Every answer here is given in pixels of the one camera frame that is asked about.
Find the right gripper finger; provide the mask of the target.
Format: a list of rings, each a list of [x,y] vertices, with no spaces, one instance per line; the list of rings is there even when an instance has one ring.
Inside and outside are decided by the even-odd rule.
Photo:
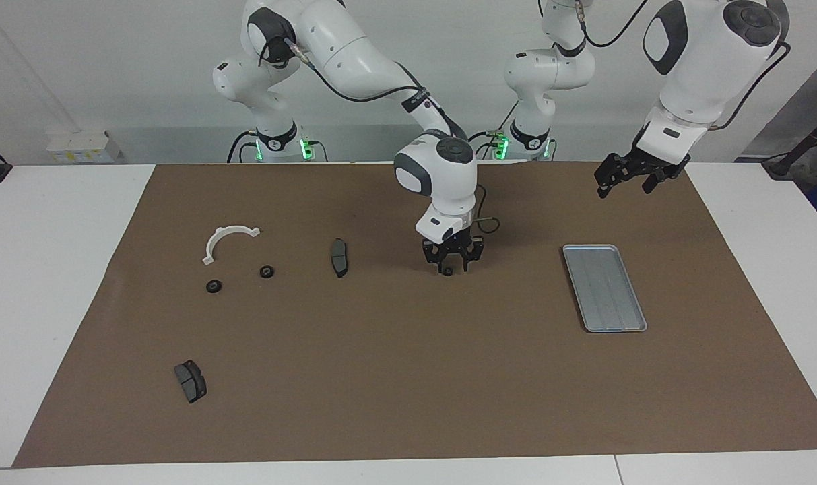
[[[470,263],[481,258],[484,247],[485,240],[482,236],[470,236],[465,240],[460,240],[459,255],[463,272],[469,272]]]
[[[436,270],[438,270],[438,274],[442,274],[442,276],[449,276],[449,267],[447,267],[445,264],[447,257],[449,256],[446,248],[436,245],[435,242],[422,242],[422,251],[424,253],[424,257],[426,258],[427,264],[435,266]]]

